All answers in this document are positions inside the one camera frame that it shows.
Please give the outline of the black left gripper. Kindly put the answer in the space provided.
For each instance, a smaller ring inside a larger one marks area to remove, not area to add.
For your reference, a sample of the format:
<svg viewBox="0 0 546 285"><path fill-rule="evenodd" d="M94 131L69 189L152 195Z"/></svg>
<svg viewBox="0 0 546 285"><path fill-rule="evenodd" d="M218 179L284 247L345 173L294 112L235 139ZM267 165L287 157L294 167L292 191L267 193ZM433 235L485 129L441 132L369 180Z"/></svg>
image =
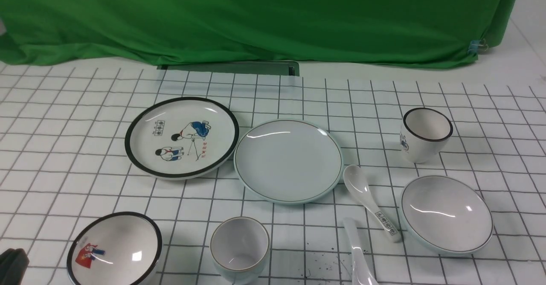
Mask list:
<svg viewBox="0 0 546 285"><path fill-rule="evenodd" d="M0 284L21 285L29 258L24 249L9 248L0 255Z"/></svg>

